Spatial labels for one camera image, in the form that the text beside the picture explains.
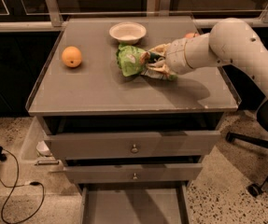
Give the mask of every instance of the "speckled floor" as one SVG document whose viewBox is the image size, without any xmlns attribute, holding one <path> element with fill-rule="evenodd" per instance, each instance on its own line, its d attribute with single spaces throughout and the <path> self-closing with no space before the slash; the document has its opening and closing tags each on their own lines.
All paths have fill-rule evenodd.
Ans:
<svg viewBox="0 0 268 224">
<path fill-rule="evenodd" d="M 16 155 L 20 163 L 18 184 L 39 181 L 45 186 L 41 209 L 24 223 L 78 223 L 81 196 L 61 172 L 62 165 L 35 166 L 31 158 L 21 155 L 31 124 L 32 118 L 0 119 L 0 146 Z M 268 223 L 268 191 L 253 198 L 246 190 L 268 174 L 268 150 L 237 140 L 231 145 L 224 139 L 228 131 L 264 139 L 268 133 L 244 111 L 228 114 L 220 130 L 222 138 L 205 157 L 203 171 L 188 189 L 191 223 Z M 0 177 L 8 186 L 13 185 L 16 165 L 10 156 L 0 162 Z M 10 191 L 0 183 L 0 223 L 4 223 L 1 209 Z M 18 222 L 28 217 L 41 198 L 40 186 L 16 188 L 4 209 L 5 220 Z"/>
</svg>

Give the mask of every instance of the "orange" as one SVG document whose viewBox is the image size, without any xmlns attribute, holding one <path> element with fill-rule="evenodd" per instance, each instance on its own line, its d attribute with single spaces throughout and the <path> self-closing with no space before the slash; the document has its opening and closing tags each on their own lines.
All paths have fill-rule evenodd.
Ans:
<svg viewBox="0 0 268 224">
<path fill-rule="evenodd" d="M 81 63 L 81 53 L 76 47 L 67 47 L 62 53 L 62 61 L 68 67 L 77 67 Z"/>
</svg>

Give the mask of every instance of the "black cable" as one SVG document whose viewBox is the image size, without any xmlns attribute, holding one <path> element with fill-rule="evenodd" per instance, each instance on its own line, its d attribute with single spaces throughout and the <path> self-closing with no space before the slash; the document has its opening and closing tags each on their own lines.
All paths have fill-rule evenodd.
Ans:
<svg viewBox="0 0 268 224">
<path fill-rule="evenodd" d="M 19 180 L 19 175 L 20 175 L 20 166 L 19 166 L 19 162 L 18 162 L 18 160 L 17 160 L 17 158 L 15 157 L 14 154 L 12 154 L 11 152 L 9 152 L 8 150 L 5 150 L 5 149 L 3 149 L 3 150 L 4 150 L 5 152 L 7 152 L 8 154 L 10 154 L 10 155 L 14 158 L 14 160 L 15 160 L 15 162 L 16 162 L 16 165 L 17 165 L 17 171 L 16 171 L 16 179 L 15 179 L 15 182 L 14 182 L 14 184 L 13 184 L 12 187 L 11 187 L 11 186 L 7 186 L 7 185 L 5 185 L 5 183 L 4 183 L 4 182 L 1 180 L 1 178 L 0 178 L 0 182 L 2 183 L 2 185 L 3 185 L 5 188 L 10 188 L 10 189 L 12 189 L 11 192 L 9 193 L 9 195 L 7 196 L 7 199 L 5 200 L 3 206 L 2 206 L 2 210 L 1 210 L 1 218 L 2 218 L 2 220 L 3 220 L 5 223 L 7 223 L 7 224 L 19 224 L 19 223 L 22 223 L 22 222 L 24 222 L 24 221 L 30 219 L 31 217 L 33 217 L 33 216 L 40 210 L 40 207 L 42 206 L 42 204 L 43 204 L 43 202 L 44 202 L 44 199 L 45 199 L 45 188 L 44 188 L 43 184 L 40 183 L 40 182 L 36 182 L 36 181 L 31 182 L 29 185 L 31 185 L 31 186 L 41 186 L 41 188 L 42 188 L 42 199 L 41 199 L 40 205 L 39 205 L 39 206 L 37 207 L 37 209 L 33 212 L 33 214 L 31 214 L 29 217 L 27 217 L 27 218 L 25 218 L 25 219 L 23 219 L 23 220 L 20 220 L 20 221 L 18 221 L 18 222 L 8 222 L 8 221 L 6 221 L 5 218 L 4 218 L 4 209 L 5 209 L 5 206 L 6 206 L 7 202 L 8 202 L 8 200 L 10 199 L 10 197 L 11 197 L 11 195 L 12 195 L 14 189 L 15 189 L 15 188 L 19 188 L 19 187 L 23 187 L 23 186 L 26 186 L 26 185 L 17 185 L 18 180 Z"/>
</svg>

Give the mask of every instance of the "drawer handle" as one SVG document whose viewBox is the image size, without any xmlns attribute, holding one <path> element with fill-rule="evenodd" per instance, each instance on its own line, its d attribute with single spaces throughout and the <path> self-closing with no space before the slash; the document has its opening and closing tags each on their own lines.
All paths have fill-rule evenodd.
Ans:
<svg viewBox="0 0 268 224">
<path fill-rule="evenodd" d="M 137 175 L 134 173 L 133 180 L 137 180 Z"/>
<path fill-rule="evenodd" d="M 133 145 L 131 152 L 132 153 L 138 153 L 139 149 L 137 149 L 137 147 L 135 145 Z"/>
</svg>

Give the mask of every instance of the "white arm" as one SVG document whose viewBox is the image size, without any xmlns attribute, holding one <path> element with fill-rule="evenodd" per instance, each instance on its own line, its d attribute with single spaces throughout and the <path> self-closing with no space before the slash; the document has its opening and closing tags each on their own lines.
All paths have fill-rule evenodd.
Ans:
<svg viewBox="0 0 268 224">
<path fill-rule="evenodd" d="M 174 41 L 166 56 L 166 63 L 178 74 L 232 64 L 247 74 L 268 98 L 268 50 L 244 21 L 225 19 L 210 34 L 179 40 L 177 43 L 183 44 L 183 49 Z"/>
</svg>

